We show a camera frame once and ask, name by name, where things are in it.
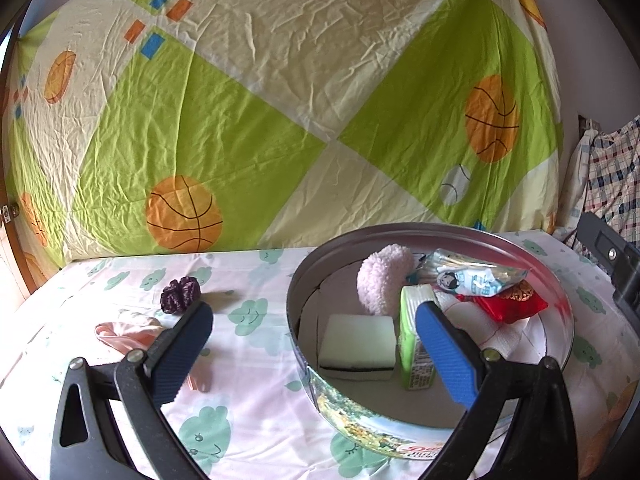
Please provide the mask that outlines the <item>pink cloth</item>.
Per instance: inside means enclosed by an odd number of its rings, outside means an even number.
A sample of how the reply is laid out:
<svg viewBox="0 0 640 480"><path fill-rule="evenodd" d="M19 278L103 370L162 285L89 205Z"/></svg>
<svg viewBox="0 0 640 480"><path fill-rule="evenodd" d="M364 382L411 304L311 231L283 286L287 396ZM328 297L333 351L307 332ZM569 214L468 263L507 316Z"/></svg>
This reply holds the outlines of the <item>pink cloth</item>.
<svg viewBox="0 0 640 480"><path fill-rule="evenodd" d="M98 341L123 356L134 349L148 350L165 330L166 327L157 318L132 311L124 311L119 320L102 322L94 328ZM186 378L186 385L192 391L209 392L212 373L204 356L196 359Z"/></svg>

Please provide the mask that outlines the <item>white pink-trimmed gauze cloth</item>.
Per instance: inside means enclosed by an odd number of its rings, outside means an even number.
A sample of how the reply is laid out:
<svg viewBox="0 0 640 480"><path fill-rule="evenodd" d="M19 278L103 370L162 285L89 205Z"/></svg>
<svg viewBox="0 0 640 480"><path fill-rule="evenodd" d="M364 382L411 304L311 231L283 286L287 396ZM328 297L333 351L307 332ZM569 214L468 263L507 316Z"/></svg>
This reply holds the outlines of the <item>white pink-trimmed gauze cloth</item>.
<svg viewBox="0 0 640 480"><path fill-rule="evenodd" d="M544 355L544 337L529 331L539 321L538 314L512 324L498 323L474 302L438 289L435 296L451 324L465 330L481 349L493 348L507 360L521 363L537 363Z"/></svg>

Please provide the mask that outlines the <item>red embroidered pouch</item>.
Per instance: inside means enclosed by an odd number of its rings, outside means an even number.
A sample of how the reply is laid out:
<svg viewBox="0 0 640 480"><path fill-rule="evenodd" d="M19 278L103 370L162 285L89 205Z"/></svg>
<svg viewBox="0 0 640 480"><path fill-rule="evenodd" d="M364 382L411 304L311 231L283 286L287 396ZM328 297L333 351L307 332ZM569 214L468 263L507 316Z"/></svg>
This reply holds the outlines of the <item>red embroidered pouch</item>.
<svg viewBox="0 0 640 480"><path fill-rule="evenodd" d="M520 281L491 297L457 295L456 298L476 304L499 324L513 324L531 318L549 305L528 281Z"/></svg>

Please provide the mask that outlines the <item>green tissue pack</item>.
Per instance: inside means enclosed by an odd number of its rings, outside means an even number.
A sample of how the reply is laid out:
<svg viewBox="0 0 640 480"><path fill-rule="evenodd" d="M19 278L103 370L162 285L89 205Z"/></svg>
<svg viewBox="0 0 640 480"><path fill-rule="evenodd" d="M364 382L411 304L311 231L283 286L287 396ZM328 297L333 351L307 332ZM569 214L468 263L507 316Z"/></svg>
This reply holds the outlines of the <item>green tissue pack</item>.
<svg viewBox="0 0 640 480"><path fill-rule="evenodd" d="M409 391L431 388L436 370L416 330L416 310L424 302L437 298L432 286L411 285L401 289L398 348L402 385Z"/></svg>

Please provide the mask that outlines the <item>white black sponge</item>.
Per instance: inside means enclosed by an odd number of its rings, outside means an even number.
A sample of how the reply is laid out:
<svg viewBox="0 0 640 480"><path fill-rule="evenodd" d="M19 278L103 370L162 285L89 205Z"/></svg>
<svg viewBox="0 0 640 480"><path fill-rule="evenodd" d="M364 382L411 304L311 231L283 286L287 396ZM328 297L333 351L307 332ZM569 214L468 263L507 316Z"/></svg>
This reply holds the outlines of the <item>white black sponge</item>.
<svg viewBox="0 0 640 480"><path fill-rule="evenodd" d="M332 314L320 344L318 369L345 380L389 380L396 347L391 316Z"/></svg>

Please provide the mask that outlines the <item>pink fluffy plush item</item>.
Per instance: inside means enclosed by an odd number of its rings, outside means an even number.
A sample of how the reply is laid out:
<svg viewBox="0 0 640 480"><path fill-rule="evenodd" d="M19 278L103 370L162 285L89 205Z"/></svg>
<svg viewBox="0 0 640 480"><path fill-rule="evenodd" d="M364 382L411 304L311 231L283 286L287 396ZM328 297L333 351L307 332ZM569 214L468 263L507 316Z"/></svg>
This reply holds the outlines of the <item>pink fluffy plush item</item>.
<svg viewBox="0 0 640 480"><path fill-rule="evenodd" d="M365 258L357 274L359 301L373 315L394 318L399 312L400 292L414 270L412 251L390 244Z"/></svg>

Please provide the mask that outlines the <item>plaid cloth-covered furniture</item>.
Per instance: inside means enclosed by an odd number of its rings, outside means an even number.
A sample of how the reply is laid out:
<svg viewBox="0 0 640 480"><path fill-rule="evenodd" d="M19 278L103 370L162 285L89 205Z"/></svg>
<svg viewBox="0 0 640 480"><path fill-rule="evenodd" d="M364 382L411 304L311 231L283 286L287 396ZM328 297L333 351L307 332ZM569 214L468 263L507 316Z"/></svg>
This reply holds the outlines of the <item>plaid cloth-covered furniture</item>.
<svg viewBox="0 0 640 480"><path fill-rule="evenodd" d="M639 119L613 132L586 121L565 175L553 236L584 261L596 260L576 230L592 212L631 245L639 245Z"/></svg>

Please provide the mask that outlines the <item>purple scrunchie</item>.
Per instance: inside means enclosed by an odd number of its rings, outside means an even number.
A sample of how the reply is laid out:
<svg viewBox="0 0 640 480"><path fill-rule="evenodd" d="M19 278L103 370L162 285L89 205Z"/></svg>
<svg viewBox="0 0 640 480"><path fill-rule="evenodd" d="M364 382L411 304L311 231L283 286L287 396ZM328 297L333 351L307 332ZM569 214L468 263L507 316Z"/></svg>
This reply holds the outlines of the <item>purple scrunchie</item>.
<svg viewBox="0 0 640 480"><path fill-rule="evenodd" d="M160 294L160 310L166 314L180 315L201 298L200 283L193 276L172 280Z"/></svg>

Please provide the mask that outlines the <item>cloud print table cloth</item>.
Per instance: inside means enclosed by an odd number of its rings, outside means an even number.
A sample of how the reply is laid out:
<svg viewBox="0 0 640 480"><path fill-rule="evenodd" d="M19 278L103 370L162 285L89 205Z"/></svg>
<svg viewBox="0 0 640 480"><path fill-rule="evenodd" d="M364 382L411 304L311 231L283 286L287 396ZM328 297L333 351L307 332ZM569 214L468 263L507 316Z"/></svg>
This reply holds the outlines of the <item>cloud print table cloth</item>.
<svg viewBox="0 0 640 480"><path fill-rule="evenodd" d="M299 377L284 318L300 249L81 261L66 266L1 319L1 427L36 477L47 478L68 364L117 362L96 326L132 314L169 323L160 293L192 275L215 310L198 359L202 391L164 407L213 479L414 479L423 464L349 443L316 411Z"/></svg>

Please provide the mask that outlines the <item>wooden door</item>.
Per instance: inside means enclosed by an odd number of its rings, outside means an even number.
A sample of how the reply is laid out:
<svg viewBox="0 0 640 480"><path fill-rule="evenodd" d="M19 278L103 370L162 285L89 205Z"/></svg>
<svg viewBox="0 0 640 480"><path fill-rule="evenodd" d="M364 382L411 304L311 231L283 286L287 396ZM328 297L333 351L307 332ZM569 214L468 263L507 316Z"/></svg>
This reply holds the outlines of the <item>wooden door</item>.
<svg viewBox="0 0 640 480"><path fill-rule="evenodd" d="M1 38L1 117L4 117L9 101L6 80L15 38L15 28L10 28ZM14 212L18 207L9 199L5 172L4 157L1 157L1 292L9 296L12 307L17 307L32 296L37 285L17 234Z"/></svg>

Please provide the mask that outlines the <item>round cookie tin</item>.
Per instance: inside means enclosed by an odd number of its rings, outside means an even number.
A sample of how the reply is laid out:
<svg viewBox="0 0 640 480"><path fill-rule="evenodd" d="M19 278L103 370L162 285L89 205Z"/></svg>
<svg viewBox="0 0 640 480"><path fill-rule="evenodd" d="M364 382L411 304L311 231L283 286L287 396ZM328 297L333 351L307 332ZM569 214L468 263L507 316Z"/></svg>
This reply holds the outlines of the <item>round cookie tin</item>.
<svg viewBox="0 0 640 480"><path fill-rule="evenodd" d="M467 414L508 430L543 359L564 365L570 302L528 252L435 223L370 226L311 252L286 316L318 412L363 448L432 460Z"/></svg>

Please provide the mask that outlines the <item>green cream sports bedsheet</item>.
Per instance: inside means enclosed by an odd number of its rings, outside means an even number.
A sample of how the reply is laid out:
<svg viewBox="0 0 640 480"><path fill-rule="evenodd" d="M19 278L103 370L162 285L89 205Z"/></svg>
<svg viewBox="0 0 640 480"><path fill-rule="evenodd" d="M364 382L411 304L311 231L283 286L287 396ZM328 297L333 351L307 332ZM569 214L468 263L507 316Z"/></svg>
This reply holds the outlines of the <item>green cream sports bedsheet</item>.
<svg viewBox="0 0 640 480"><path fill-rule="evenodd" d="M28 267L551 230L558 74L534 0L68 0L18 37L2 151Z"/></svg>

